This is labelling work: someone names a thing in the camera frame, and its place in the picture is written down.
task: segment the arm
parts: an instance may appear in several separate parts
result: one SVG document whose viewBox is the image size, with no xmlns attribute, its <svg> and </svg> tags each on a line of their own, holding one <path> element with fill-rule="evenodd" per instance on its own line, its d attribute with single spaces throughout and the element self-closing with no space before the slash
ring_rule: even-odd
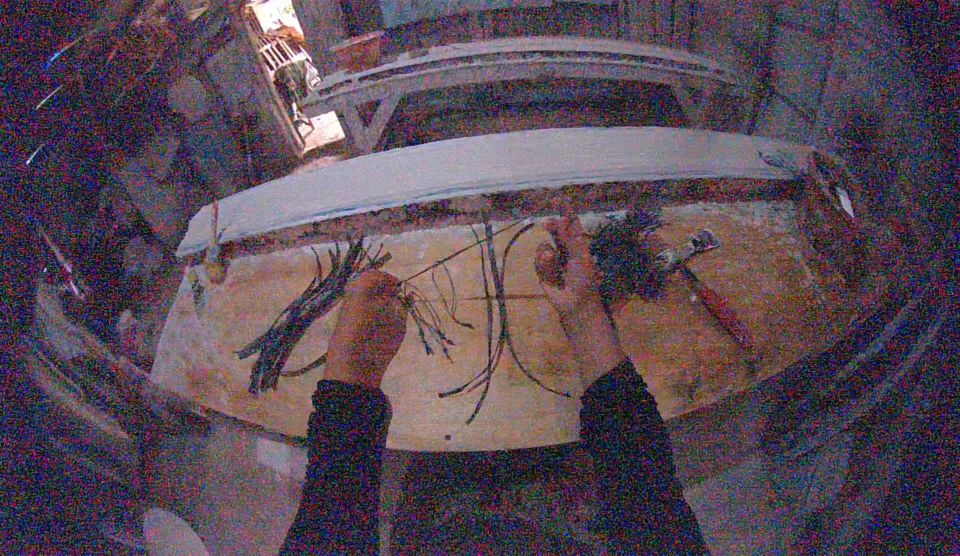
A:
<svg viewBox="0 0 960 556">
<path fill-rule="evenodd" d="M 391 415 L 379 387 L 403 341 L 397 290 L 397 280 L 378 271 L 346 288 L 313 395 L 306 479 L 281 556 L 379 553 L 380 465 Z"/>
<path fill-rule="evenodd" d="M 600 300 L 583 229 L 572 215 L 546 228 L 556 247 L 539 246 L 535 267 L 586 387 L 580 434 L 599 485 L 595 530 L 613 553 L 707 554 L 684 501 L 664 420 Z"/>
</svg>

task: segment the brush handle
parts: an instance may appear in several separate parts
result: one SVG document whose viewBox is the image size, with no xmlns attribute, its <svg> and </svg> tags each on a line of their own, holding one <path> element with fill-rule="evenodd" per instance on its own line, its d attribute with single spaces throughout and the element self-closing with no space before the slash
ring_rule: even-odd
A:
<svg viewBox="0 0 960 556">
<path fill-rule="evenodd" d="M 703 306 L 714 316 L 717 322 L 720 322 L 720 325 L 736 340 L 738 345 L 743 349 L 752 349 L 755 345 L 754 335 L 750 333 L 747 325 L 739 319 L 737 312 L 730 308 L 726 298 L 705 286 L 697 278 L 697 275 L 693 274 L 686 266 L 681 267 L 679 272 L 690 284 L 694 293 L 697 294 L 697 298 L 700 298 Z"/>
</svg>

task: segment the black wire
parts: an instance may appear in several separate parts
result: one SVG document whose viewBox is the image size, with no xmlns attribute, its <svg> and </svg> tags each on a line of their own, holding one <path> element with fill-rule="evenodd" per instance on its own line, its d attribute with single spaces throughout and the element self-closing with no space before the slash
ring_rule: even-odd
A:
<svg viewBox="0 0 960 556">
<path fill-rule="evenodd" d="M 503 262 L 499 267 L 499 271 L 497 266 L 497 254 L 494 252 L 493 238 L 490 238 L 490 241 L 486 243 L 486 248 L 487 248 L 487 251 L 489 252 L 490 271 L 493 273 L 493 284 L 496 289 L 496 302 L 497 302 L 497 307 L 499 309 L 499 314 L 500 314 L 500 335 L 501 337 L 503 337 L 504 343 L 506 343 L 507 348 L 510 349 L 510 357 L 513 358 L 513 361 L 516 363 L 516 366 L 520 369 L 521 372 L 523 372 L 524 375 L 526 375 L 527 378 L 529 378 L 531 381 L 533 381 L 540 387 L 546 389 L 546 391 L 552 394 L 558 394 L 558 395 L 563 395 L 565 397 L 570 397 L 569 394 L 559 392 L 555 389 L 550 389 L 549 387 L 541 383 L 540 380 L 537 379 L 533 374 L 531 374 L 529 370 L 526 370 L 526 368 L 522 365 L 520 358 L 517 358 L 517 352 L 514 350 L 514 340 L 510 334 L 510 323 L 509 323 L 509 318 L 507 316 L 507 294 L 504 289 L 504 283 L 503 283 L 504 276 L 507 273 L 507 255 L 509 255 L 510 248 L 514 246 L 514 243 L 517 242 L 517 239 L 519 239 L 523 233 L 533 228 L 533 226 L 534 226 L 533 223 L 527 226 L 524 226 L 520 231 L 518 231 L 513 236 L 512 239 L 510 239 L 510 243 L 508 243 L 506 249 L 503 250 Z M 490 235 L 490 232 L 492 230 L 490 228 L 490 223 L 485 222 L 484 228 L 486 230 L 487 235 Z"/>
<path fill-rule="evenodd" d="M 476 389 L 483 387 L 483 392 L 480 394 L 480 397 L 477 399 L 477 403 L 473 408 L 473 412 L 470 417 L 466 420 L 466 424 L 470 424 L 474 421 L 477 414 L 479 414 L 480 409 L 483 407 L 483 404 L 487 398 L 487 394 L 490 391 L 490 386 L 494 378 L 494 371 L 497 369 L 500 359 L 503 356 L 504 349 L 510 350 L 510 357 L 513 358 L 513 361 L 516 363 L 517 367 L 527 376 L 530 380 L 536 383 L 541 388 L 545 389 L 548 392 L 553 394 L 563 395 L 564 397 L 570 397 L 570 394 L 560 392 L 549 387 L 546 387 L 544 383 L 540 382 L 529 370 L 527 370 L 520 358 L 517 357 L 517 351 L 514 348 L 513 338 L 510 334 L 510 323 L 507 314 L 507 300 L 506 300 L 506 291 L 504 289 L 504 277 L 506 274 L 506 263 L 507 258 L 510 255 L 511 248 L 516 244 L 517 240 L 531 228 L 534 224 L 530 223 L 526 226 L 523 226 L 517 233 L 510 238 L 510 241 L 507 243 L 507 247 L 503 251 L 503 256 L 500 265 L 498 266 L 497 262 L 497 252 L 494 248 L 494 236 L 496 233 L 493 233 L 493 228 L 488 220 L 484 220 L 484 233 L 485 238 L 481 240 L 476 234 L 476 231 L 471 228 L 473 236 L 477 239 L 477 243 L 485 243 L 485 250 L 480 250 L 480 267 L 483 272 L 484 277 L 484 300 L 486 302 L 486 368 L 480 370 L 474 377 L 462 384 L 456 389 L 442 392 L 438 394 L 439 397 L 449 397 L 450 395 L 459 394 L 461 392 L 471 393 Z M 487 265 L 489 262 L 489 271 L 490 275 L 487 275 Z M 494 295 L 490 293 L 490 283 L 492 276 L 492 282 L 494 287 Z M 497 305 L 497 314 L 500 322 L 500 332 L 497 336 L 496 347 L 493 345 L 494 338 L 494 302 Z"/>
</svg>

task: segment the bundle of wires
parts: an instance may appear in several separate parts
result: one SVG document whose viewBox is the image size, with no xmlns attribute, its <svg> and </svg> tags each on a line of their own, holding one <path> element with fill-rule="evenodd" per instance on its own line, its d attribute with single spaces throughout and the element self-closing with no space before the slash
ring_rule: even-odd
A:
<svg viewBox="0 0 960 556">
<path fill-rule="evenodd" d="M 306 329 L 330 312 L 337 300 L 343 296 L 347 284 L 359 274 L 379 268 L 390 259 L 389 253 L 381 255 L 380 251 L 371 257 L 363 244 L 362 237 L 355 242 L 350 241 L 349 249 L 343 255 L 340 244 L 335 244 L 335 250 L 329 251 L 330 272 L 327 276 L 324 276 L 320 255 L 314 250 L 317 274 L 310 285 L 276 317 L 265 333 L 236 352 L 241 360 L 257 354 L 249 374 L 250 393 L 262 394 L 269 389 L 276 389 L 281 376 L 299 376 L 327 360 L 327 355 L 323 354 L 302 369 L 283 370 L 290 352 L 304 337 Z"/>
<path fill-rule="evenodd" d="M 605 306 L 618 297 L 655 299 L 660 295 L 667 274 L 657 263 L 649 236 L 663 225 L 658 211 L 635 209 L 622 220 L 611 219 L 600 226 L 590 238 Z"/>
<path fill-rule="evenodd" d="M 527 370 L 526 367 L 523 366 L 520 358 L 517 358 L 517 351 L 514 348 L 514 340 L 510 334 L 510 323 L 507 318 L 507 297 L 503 283 L 504 275 L 506 274 L 507 256 L 510 255 L 510 249 L 517 242 L 517 239 L 519 239 L 523 233 L 533 228 L 533 226 L 533 223 L 522 226 L 522 228 L 510 238 L 510 242 L 507 244 L 506 249 L 503 250 L 503 256 L 499 262 L 497 259 L 497 253 L 494 250 L 494 236 L 496 233 L 493 232 L 490 222 L 487 220 L 484 221 L 484 238 L 482 240 L 476 234 L 476 231 L 473 233 L 474 238 L 477 240 L 477 244 L 475 245 L 484 244 L 480 250 L 480 267 L 483 271 L 484 298 L 486 300 L 486 367 L 478 372 L 473 379 L 463 383 L 460 387 L 447 392 L 442 392 L 438 395 L 439 397 L 450 397 L 451 395 L 460 394 L 461 392 L 470 393 L 480 387 L 483 387 L 483 392 L 481 392 L 480 397 L 477 399 L 476 406 L 473 408 L 473 413 L 466 420 L 466 424 L 473 422 L 474 418 L 476 418 L 477 414 L 480 412 L 480 408 L 483 407 L 484 400 L 487 398 L 487 393 L 490 391 L 491 382 L 494 379 L 494 371 L 497 369 L 504 351 L 510 352 L 510 357 L 513 359 L 513 362 L 516 364 L 516 366 L 536 385 L 552 394 L 570 397 L 570 394 L 547 387 L 529 370 Z M 494 345 L 495 303 L 496 315 L 500 323 L 500 333 L 496 339 L 496 346 Z"/>
</svg>

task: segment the person's right hand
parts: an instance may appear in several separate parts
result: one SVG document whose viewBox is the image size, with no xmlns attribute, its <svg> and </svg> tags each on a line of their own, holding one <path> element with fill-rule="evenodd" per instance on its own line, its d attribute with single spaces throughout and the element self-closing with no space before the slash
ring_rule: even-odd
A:
<svg viewBox="0 0 960 556">
<path fill-rule="evenodd" d="M 565 214 L 543 223 L 556 247 L 541 243 L 536 247 L 534 267 L 546 297 L 563 322 L 573 322 L 584 314 L 602 310 L 600 279 L 591 259 L 590 242 L 580 219 Z"/>
<path fill-rule="evenodd" d="M 583 386 L 589 387 L 626 356 L 600 300 L 600 275 L 580 219 L 567 213 L 543 226 L 556 247 L 547 243 L 537 246 L 534 268 L 570 339 Z"/>
</svg>

